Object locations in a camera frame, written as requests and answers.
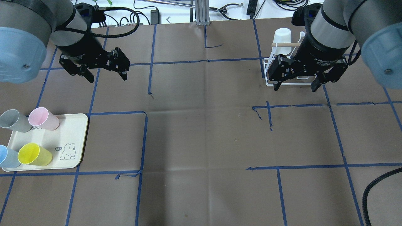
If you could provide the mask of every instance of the pink cup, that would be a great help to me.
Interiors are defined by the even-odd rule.
[[[60,125],[60,120],[44,107],[33,110],[28,117],[29,124],[42,129],[55,130]]]

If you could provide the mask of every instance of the gray cup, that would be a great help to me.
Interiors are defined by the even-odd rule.
[[[15,109],[10,109],[0,116],[0,127],[23,133],[32,129],[28,117]]]

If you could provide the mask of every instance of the blue tape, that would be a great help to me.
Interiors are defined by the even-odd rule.
[[[107,28],[106,29],[106,35],[108,35],[109,34],[109,28]],[[107,38],[105,38],[105,41],[103,42],[103,49],[105,49],[105,47],[106,47],[106,41],[107,41]],[[91,115],[91,113],[92,113],[92,108],[93,108],[93,106],[94,106],[94,101],[95,101],[95,94],[96,94],[96,89],[98,88],[98,81],[99,81],[99,73],[100,73],[100,68],[98,68],[98,72],[96,73],[96,79],[95,79],[95,85],[94,85],[94,91],[93,91],[93,93],[92,93],[92,98],[91,98],[91,104],[90,104],[90,106],[89,106],[89,114]]]
[[[389,104],[389,102],[380,102],[380,103],[375,103],[375,102],[339,103],[339,104],[336,104],[336,105],[337,106],[349,106],[349,105],[384,105],[384,104]]]
[[[63,173],[17,173],[17,177],[28,177],[28,176],[67,176],[75,175],[74,172],[63,172]]]
[[[136,64],[130,64],[130,66],[141,66],[141,65],[151,65],[151,63],[136,63]]]
[[[70,203],[68,204],[68,211],[67,211],[67,218],[66,218],[66,226],[68,226],[68,223],[70,222],[70,215],[71,215],[71,208],[73,206],[73,200],[74,200],[74,194],[75,194],[75,188],[77,186],[77,179],[78,179],[78,172],[80,171],[80,166],[77,166],[76,172],[75,172],[75,177],[74,177],[74,184],[73,184],[73,189],[71,191],[71,197],[70,197]]]
[[[142,140],[142,156],[141,156],[141,172],[144,169],[144,158],[145,158],[145,147],[147,140],[147,131],[148,131],[148,116],[145,115],[145,123],[144,123],[144,136]],[[135,210],[135,226],[138,226],[138,218],[139,218],[139,202],[141,198],[141,187],[142,187],[142,173],[139,175],[138,181],[138,191],[137,191],[137,209]]]
[[[115,177],[115,180],[118,180],[120,178],[120,176],[125,176],[125,177],[137,177],[138,175],[142,174],[142,170],[138,171],[137,173],[131,174],[131,175],[127,175],[127,174],[118,174]]]
[[[276,170],[276,169],[319,169],[319,168],[342,168],[344,164],[340,165],[306,165],[306,166],[259,166],[248,167],[246,170]]]
[[[324,89],[325,98],[326,98],[327,103],[328,103],[329,111],[331,112],[332,123],[334,124],[334,129],[335,129],[335,133],[336,133],[336,138],[338,139],[338,144],[339,144],[340,152],[341,152],[341,154],[342,154],[342,156],[343,156],[343,145],[342,145],[342,142],[341,142],[341,140],[340,140],[340,135],[339,135],[339,131],[338,131],[338,126],[336,125],[334,112],[333,112],[333,110],[332,110],[331,103],[330,103],[329,97],[328,97],[328,92],[327,92],[327,90],[326,90],[325,85],[323,85],[322,88]]]
[[[149,81],[148,81],[148,94],[152,95],[151,92],[151,83],[152,83],[152,70],[154,67],[154,53],[155,53],[155,38],[156,38],[156,28],[157,26],[154,26],[154,35],[152,37],[152,52],[151,52],[151,68],[150,68],[150,77],[149,77]]]
[[[99,112],[91,115],[126,115],[126,114],[146,114],[144,111],[118,111],[118,112]]]
[[[138,181],[137,207],[136,207],[136,210],[135,210],[135,226],[138,226],[139,202],[141,200],[141,188],[142,188],[142,174],[139,175],[139,181]]]
[[[3,219],[4,211],[6,210],[6,205],[7,205],[8,199],[10,198],[11,189],[12,189],[12,186],[14,184],[16,174],[17,174],[17,172],[14,172],[14,174],[12,174],[12,179],[11,179],[11,182],[10,182],[10,186],[8,187],[8,192],[7,192],[7,195],[6,195],[6,199],[4,200],[3,208],[2,208],[1,213],[0,213],[0,222]]]
[[[279,172],[279,169],[277,169],[277,177],[278,177],[279,196],[281,198],[283,225],[287,226],[286,211],[285,211],[285,201],[283,200],[281,173]]]
[[[145,123],[144,123],[144,135],[142,138],[142,155],[141,155],[141,167],[140,169],[144,169],[144,159],[145,159],[145,146],[147,141],[147,131],[148,131],[148,116],[145,115]]]
[[[253,109],[253,111],[257,112],[258,117],[262,120],[260,113],[258,113],[258,111],[257,111],[257,107],[252,107],[251,109]]]
[[[340,135],[339,135],[339,131],[338,131],[338,126],[336,125],[335,116],[334,116],[334,112],[333,112],[332,107],[331,107],[331,102],[330,102],[330,100],[329,100],[328,92],[327,92],[327,90],[326,90],[325,85],[323,85],[322,87],[323,87],[323,89],[324,89],[325,97],[326,97],[327,102],[328,102],[328,107],[329,107],[329,110],[330,110],[330,112],[331,112],[332,123],[334,124],[334,129],[335,129],[336,137],[337,137],[337,139],[338,139],[340,152],[341,152],[341,154],[342,154],[343,163],[344,163],[344,165],[345,165],[345,170],[346,170],[346,174],[347,174],[347,176],[348,176],[349,186],[350,186],[350,188],[351,188],[351,192],[352,192],[352,196],[353,196],[353,201],[355,202],[355,207],[356,207],[357,215],[358,215],[358,217],[359,217],[360,225],[361,225],[361,226],[364,226],[364,224],[363,224],[363,219],[362,219],[362,217],[361,217],[361,212],[360,212],[359,203],[357,202],[355,189],[354,189],[354,187],[353,187],[352,178],[351,178],[351,176],[350,176],[348,163],[347,163],[347,161],[346,161],[346,157],[344,156],[343,146],[342,146],[342,142],[341,142],[341,140],[340,140]]]
[[[324,104],[304,104],[304,105],[271,105],[270,108],[276,107],[322,107]]]
[[[254,58],[217,59],[217,60],[208,60],[208,62],[242,61],[242,60],[260,60],[260,58],[254,57]]]
[[[389,103],[391,105],[391,108],[392,108],[392,110],[394,112],[394,115],[395,115],[396,121],[398,122],[399,128],[402,131],[402,124],[401,124],[401,121],[399,120],[398,113],[396,112],[394,103],[392,102],[391,97],[390,97],[387,89],[385,87],[383,87],[383,88],[384,88],[385,95],[387,95],[388,101],[389,101]]]
[[[188,63],[198,63],[207,60],[188,60],[188,61],[172,61],[172,62],[156,62],[154,64],[188,64]]]
[[[271,107],[269,106],[269,102],[267,101],[267,110],[268,110],[268,120],[269,120],[269,128],[272,131],[272,119],[271,119]]]
[[[253,26],[254,26],[254,32],[255,32],[255,38],[257,41],[257,48],[258,48],[258,56],[260,57],[260,67],[261,67],[261,74],[263,78],[265,78],[265,72],[264,72],[264,66],[263,66],[263,59],[261,57],[261,46],[260,46],[260,39],[258,38],[258,32],[257,32],[257,26],[255,24],[255,20],[252,20]]]
[[[216,45],[216,46],[207,47],[207,26],[206,25],[204,25],[204,46],[206,49],[223,46],[223,44],[220,44],[220,45]]]
[[[43,92],[45,91],[45,86],[46,86],[46,83],[47,83],[47,79],[49,78],[50,68],[53,65],[54,58],[56,57],[56,52],[57,52],[57,47],[54,49],[53,57],[52,57],[52,59],[50,61],[50,65],[49,65],[49,68],[48,68],[47,73],[46,73],[45,81],[43,82],[41,93],[39,94],[38,103],[36,104],[37,108],[39,107],[39,104],[41,103],[41,99],[42,99]]]
[[[89,172],[78,172],[78,175],[109,175],[109,174],[135,174],[139,173],[140,170],[125,170],[125,171],[89,171]]]
[[[402,166],[402,162],[348,164],[348,167]]]
[[[351,187],[352,197],[353,197],[353,201],[355,202],[355,207],[356,207],[356,211],[357,211],[357,216],[359,217],[360,226],[364,226],[363,218],[361,217],[360,207],[359,207],[359,203],[357,202],[355,188],[353,186],[352,177],[351,177],[351,173],[349,171],[348,163],[346,161],[346,157],[345,156],[342,156],[342,157],[343,157],[343,162],[345,163],[346,175],[348,176],[349,186]]]

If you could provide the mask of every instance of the metal frame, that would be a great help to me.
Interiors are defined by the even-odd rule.
[[[197,16],[195,24],[211,24],[211,21],[209,20],[209,0],[195,0],[195,11]]]

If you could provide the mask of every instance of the power adapter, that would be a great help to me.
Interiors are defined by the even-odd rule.
[[[161,24],[162,23],[162,15],[159,12],[159,9],[151,10],[151,24]]]
[[[250,16],[250,19],[254,18],[255,11],[257,10],[257,2],[258,2],[258,0],[250,0],[248,2],[246,15]]]

